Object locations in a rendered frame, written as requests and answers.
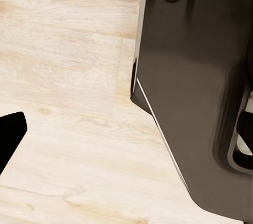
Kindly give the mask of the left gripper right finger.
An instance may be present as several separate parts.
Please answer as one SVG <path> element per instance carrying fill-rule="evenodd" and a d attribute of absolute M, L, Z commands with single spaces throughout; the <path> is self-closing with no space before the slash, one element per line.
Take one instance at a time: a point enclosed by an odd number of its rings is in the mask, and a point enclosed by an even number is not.
<path fill-rule="evenodd" d="M 253 113 L 240 111 L 236 130 L 253 153 Z"/>

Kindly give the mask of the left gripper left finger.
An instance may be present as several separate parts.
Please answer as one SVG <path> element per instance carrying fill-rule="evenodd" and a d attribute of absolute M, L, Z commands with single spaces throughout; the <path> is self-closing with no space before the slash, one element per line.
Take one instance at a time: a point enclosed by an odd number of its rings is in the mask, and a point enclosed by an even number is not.
<path fill-rule="evenodd" d="M 22 111 L 0 117 L 0 174 L 27 132 Z"/>

